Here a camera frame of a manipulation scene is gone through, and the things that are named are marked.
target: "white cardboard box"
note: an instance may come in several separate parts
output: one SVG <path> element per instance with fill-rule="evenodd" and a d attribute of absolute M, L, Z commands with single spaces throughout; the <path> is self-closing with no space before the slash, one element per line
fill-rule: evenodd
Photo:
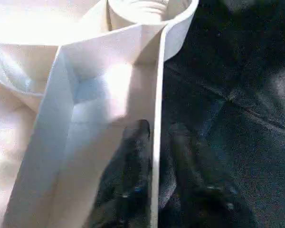
<path fill-rule="evenodd" d="M 108 14 L 107 1 L 98 4 Z M 180 50 L 197 4 L 166 22 L 89 34 L 58 49 L 4 227 L 82 227 L 124 127 L 137 119 L 151 124 L 157 227 L 163 63 Z"/>

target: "white fabric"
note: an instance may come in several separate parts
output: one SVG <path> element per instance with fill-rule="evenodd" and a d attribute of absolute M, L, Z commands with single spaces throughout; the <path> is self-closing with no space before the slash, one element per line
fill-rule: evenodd
<path fill-rule="evenodd" d="M 29 142 L 35 115 L 0 85 L 0 227 Z"/>

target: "white cloth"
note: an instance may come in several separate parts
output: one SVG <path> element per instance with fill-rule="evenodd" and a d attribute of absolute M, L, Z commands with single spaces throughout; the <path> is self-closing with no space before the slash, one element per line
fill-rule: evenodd
<path fill-rule="evenodd" d="M 0 227 L 35 116 L 0 84 Z"/>

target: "black leather surface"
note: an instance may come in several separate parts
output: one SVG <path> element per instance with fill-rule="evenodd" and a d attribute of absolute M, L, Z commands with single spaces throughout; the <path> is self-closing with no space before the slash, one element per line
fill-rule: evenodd
<path fill-rule="evenodd" d="M 285 0 L 201 0 L 165 64 L 162 119 L 209 142 L 260 227 L 285 228 Z"/>

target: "cardboard divider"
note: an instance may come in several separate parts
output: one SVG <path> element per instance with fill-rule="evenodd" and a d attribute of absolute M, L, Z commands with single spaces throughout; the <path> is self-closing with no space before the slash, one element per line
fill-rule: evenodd
<path fill-rule="evenodd" d="M 151 127 L 147 226 L 157 227 L 163 62 L 181 48 L 196 7 L 195 1 L 168 24 L 91 33 L 90 39 L 59 49 L 10 198 L 6 228 L 82 227 L 125 126 L 138 119 L 147 119 Z M 91 13 L 86 22 L 94 17 Z M 165 44 L 172 40 L 175 47 Z"/>

